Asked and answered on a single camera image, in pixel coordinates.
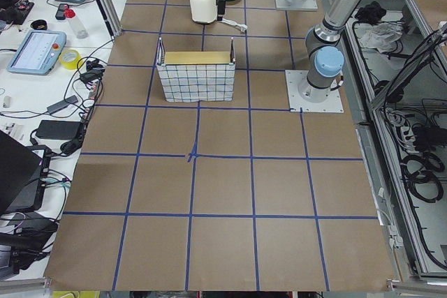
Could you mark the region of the white toaster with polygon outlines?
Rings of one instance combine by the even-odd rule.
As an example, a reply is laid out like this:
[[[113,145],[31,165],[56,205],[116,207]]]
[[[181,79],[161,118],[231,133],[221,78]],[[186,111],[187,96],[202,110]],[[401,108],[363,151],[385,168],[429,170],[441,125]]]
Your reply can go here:
[[[216,0],[189,0],[191,18],[200,24],[210,24],[217,20]]]

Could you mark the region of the wooden board in basket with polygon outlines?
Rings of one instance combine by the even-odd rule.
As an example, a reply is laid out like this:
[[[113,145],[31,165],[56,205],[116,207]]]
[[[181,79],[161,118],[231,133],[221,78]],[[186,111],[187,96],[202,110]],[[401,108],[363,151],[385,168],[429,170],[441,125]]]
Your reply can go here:
[[[230,64],[234,61],[230,52],[166,52],[166,65]]]

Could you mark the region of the clear bottle red cap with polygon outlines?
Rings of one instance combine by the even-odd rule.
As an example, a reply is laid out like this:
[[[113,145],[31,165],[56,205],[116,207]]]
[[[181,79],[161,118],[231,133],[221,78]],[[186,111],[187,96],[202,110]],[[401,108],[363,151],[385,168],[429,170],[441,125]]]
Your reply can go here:
[[[66,7],[64,10],[64,15],[76,38],[83,39],[89,36],[84,24],[81,22],[73,9]]]

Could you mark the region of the yellow tape roll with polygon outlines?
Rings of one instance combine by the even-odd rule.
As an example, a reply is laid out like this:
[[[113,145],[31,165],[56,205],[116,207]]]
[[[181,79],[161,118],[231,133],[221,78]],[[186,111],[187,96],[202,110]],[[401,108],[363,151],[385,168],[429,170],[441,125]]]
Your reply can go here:
[[[60,64],[67,70],[76,70],[78,68],[78,62],[80,60],[80,53],[74,49],[64,50],[59,55]]]

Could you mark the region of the black remote phone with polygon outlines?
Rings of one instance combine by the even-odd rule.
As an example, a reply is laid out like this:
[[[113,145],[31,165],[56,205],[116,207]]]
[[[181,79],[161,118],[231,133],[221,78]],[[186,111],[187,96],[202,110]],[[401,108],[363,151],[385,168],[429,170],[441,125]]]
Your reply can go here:
[[[55,18],[56,20],[62,21],[66,19],[65,11],[69,8],[69,5],[67,3],[61,3],[58,5]]]

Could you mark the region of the blue teach pendant near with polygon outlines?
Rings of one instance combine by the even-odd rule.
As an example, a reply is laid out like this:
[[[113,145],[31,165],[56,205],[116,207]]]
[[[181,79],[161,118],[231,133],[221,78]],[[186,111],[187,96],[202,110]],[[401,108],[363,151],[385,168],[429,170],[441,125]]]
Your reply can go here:
[[[31,30],[27,33],[6,70],[27,75],[47,75],[66,44],[62,31]]]

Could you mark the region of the black power adapter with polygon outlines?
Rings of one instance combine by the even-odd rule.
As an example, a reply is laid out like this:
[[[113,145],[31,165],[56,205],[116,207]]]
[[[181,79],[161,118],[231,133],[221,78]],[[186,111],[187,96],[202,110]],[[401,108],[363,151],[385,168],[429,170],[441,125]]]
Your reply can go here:
[[[46,140],[72,140],[78,136],[81,126],[79,121],[42,120],[36,137]]]

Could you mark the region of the black laptop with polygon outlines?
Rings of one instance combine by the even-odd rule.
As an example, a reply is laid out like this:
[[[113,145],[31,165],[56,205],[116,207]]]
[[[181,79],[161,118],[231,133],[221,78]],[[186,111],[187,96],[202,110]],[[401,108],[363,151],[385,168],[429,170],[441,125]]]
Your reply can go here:
[[[1,213],[40,209],[49,166],[48,147],[24,146],[1,132]]]

